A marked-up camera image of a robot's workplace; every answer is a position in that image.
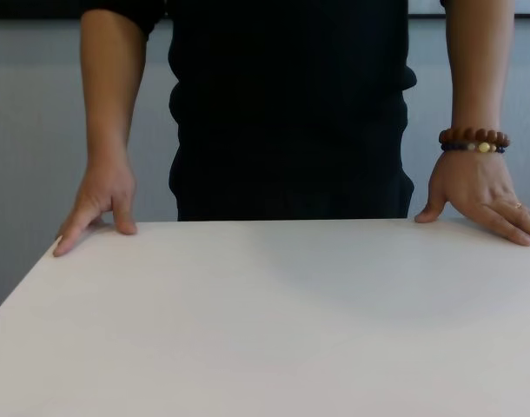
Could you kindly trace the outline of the person's left hand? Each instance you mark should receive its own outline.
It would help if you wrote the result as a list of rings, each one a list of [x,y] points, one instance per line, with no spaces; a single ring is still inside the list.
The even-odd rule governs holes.
[[[441,154],[418,223],[437,220],[451,204],[469,221],[521,246],[530,246],[530,210],[515,194],[503,156],[467,151]]]

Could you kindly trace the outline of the person's right hand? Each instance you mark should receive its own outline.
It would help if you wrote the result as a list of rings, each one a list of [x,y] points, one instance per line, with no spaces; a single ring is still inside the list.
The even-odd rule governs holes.
[[[111,213],[118,233],[133,235],[132,203],[136,182],[129,161],[88,161],[72,209],[57,234],[55,257],[68,254],[88,227]]]

